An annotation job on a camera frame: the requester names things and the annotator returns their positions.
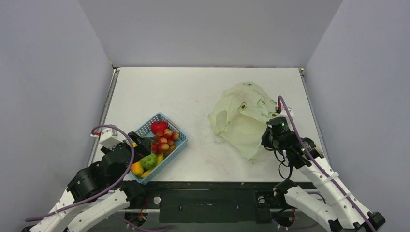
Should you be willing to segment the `red fake fruit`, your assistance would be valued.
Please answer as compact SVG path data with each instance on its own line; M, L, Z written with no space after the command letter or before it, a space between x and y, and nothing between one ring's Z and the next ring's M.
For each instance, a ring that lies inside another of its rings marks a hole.
M179 139L179 133L176 131L171 131L166 129L163 136L156 136L154 142L151 145L151 150L153 153L159 155L165 153L165 151L171 145L175 145L176 141Z

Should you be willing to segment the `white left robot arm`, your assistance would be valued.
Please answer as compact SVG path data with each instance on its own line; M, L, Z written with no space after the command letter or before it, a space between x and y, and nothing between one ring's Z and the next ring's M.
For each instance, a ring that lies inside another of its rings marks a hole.
M115 212L144 203L143 186L124 180L135 149L121 141L113 128L93 135L103 146L102 159L78 171L48 215L24 227L24 232L86 232Z

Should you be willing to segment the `light green plastic bag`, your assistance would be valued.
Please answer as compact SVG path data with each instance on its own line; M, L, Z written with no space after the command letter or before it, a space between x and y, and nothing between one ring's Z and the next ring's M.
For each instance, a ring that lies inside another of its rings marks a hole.
M225 90L208 114L215 135L224 138L247 160L261 151L266 122L280 116L278 103L254 82Z

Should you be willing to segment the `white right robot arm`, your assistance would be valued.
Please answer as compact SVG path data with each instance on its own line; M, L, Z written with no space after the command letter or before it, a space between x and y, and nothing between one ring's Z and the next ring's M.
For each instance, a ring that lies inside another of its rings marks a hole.
M386 219L371 212L354 197L333 171L323 151L309 138L301 138L288 127L285 117L269 120L262 146L281 155L290 169L307 177L323 200L286 178L273 188L273 201L284 209L296 208L328 232L377 232Z

